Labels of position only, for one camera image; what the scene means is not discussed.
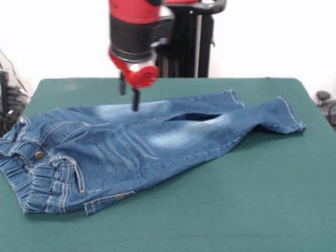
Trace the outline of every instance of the metal button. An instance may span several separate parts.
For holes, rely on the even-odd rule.
[[[44,152],[42,152],[42,151],[36,152],[35,158],[38,159],[38,160],[41,160],[42,158],[44,158]]]

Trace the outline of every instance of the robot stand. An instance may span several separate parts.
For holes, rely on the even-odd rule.
[[[207,78],[213,44],[212,15],[225,9],[226,0],[166,2],[175,15],[175,24],[169,45],[158,48],[156,65],[160,69],[160,77]]]

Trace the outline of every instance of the blue denim jeans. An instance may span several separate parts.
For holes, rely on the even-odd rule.
[[[91,215],[225,155],[251,130],[303,133],[278,97],[250,107],[234,90],[21,117],[0,140],[0,170],[23,213]]]

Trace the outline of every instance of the white wall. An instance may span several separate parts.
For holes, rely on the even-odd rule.
[[[0,47],[22,81],[116,77],[108,0],[0,0]],[[336,96],[335,0],[228,0],[210,77],[295,77]]]

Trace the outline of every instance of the green tabletop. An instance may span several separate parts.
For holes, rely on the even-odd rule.
[[[115,79],[43,80],[25,111],[129,103]],[[254,132],[233,151],[92,216],[21,213],[0,176],[0,251],[336,251],[334,132],[294,79],[161,79],[142,101],[233,88],[249,104],[283,96],[303,135]]]

